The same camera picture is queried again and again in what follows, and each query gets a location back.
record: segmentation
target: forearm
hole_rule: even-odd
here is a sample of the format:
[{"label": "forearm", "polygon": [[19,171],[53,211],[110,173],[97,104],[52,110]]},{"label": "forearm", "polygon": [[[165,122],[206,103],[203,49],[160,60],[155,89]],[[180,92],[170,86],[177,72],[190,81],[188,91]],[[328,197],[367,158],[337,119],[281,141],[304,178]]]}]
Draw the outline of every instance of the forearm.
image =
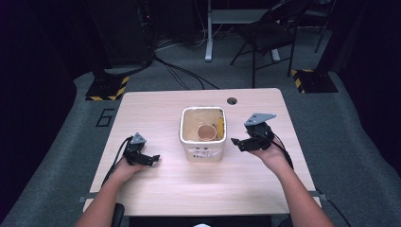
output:
[{"label": "forearm", "polygon": [[104,183],[76,226],[110,227],[112,225],[113,210],[120,186],[121,183],[114,181],[112,178]]},{"label": "forearm", "polygon": [[291,219],[295,227],[334,226],[289,166],[281,169],[276,175],[283,186]]}]

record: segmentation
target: wooden table top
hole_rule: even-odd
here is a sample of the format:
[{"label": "wooden table top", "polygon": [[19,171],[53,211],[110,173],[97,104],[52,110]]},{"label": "wooden table top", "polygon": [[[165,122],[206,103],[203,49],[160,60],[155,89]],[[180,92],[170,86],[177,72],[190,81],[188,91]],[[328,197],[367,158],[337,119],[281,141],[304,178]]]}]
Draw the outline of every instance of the wooden table top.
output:
[{"label": "wooden table top", "polygon": [[[235,98],[235,105],[227,102]],[[180,143],[180,118],[189,106],[218,106],[226,114],[227,141],[220,162],[192,163]],[[161,159],[136,173],[120,190],[126,216],[221,216],[288,213],[281,184],[260,159],[240,152],[231,138],[249,138],[244,122],[254,113],[269,121],[286,146],[295,172],[314,191],[288,110],[278,89],[233,89],[126,93],[103,151],[91,192],[98,192],[118,148],[139,132],[142,153]],[[92,200],[87,200],[84,209]]]}]

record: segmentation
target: person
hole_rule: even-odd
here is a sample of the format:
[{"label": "person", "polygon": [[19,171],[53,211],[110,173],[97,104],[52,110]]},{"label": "person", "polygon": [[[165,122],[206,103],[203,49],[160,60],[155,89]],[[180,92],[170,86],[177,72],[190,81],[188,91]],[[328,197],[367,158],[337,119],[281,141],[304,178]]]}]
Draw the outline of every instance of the person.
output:
[{"label": "person", "polygon": [[[274,142],[278,146],[282,146],[279,140],[274,139]],[[334,226],[330,218],[310,196],[278,147],[271,145],[266,150],[253,150],[249,153],[261,159],[263,164],[277,176],[286,196],[293,226]],[[144,166],[139,165],[130,166],[127,162],[121,161],[117,164],[110,179],[104,183],[95,199],[78,220],[77,227],[111,226],[119,187],[135,172],[144,168]]]}]

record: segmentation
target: stand base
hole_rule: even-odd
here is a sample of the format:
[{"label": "stand base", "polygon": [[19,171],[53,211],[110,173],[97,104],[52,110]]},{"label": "stand base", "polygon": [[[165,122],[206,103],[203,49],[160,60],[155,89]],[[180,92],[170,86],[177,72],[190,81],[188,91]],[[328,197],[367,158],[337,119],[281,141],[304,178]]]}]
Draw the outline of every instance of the stand base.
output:
[{"label": "stand base", "polygon": [[311,69],[291,70],[295,85],[299,93],[337,93],[334,85],[327,73],[316,75]]},{"label": "stand base", "polygon": [[108,88],[102,88],[99,83],[94,81],[86,93],[85,99],[92,101],[117,100],[122,97],[128,80],[129,77],[110,78]]}]

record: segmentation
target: dark curtain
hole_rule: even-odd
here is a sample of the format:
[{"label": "dark curtain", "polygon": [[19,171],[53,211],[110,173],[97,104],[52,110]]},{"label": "dark curtain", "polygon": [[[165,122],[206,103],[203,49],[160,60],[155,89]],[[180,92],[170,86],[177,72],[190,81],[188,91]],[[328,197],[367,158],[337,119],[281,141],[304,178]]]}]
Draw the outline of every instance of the dark curtain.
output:
[{"label": "dark curtain", "polygon": [[356,106],[363,129],[401,175],[399,3],[338,2],[333,34],[317,69],[338,73]]},{"label": "dark curtain", "polygon": [[0,1],[0,222],[72,108],[74,79],[105,67],[96,27],[79,0]]}]

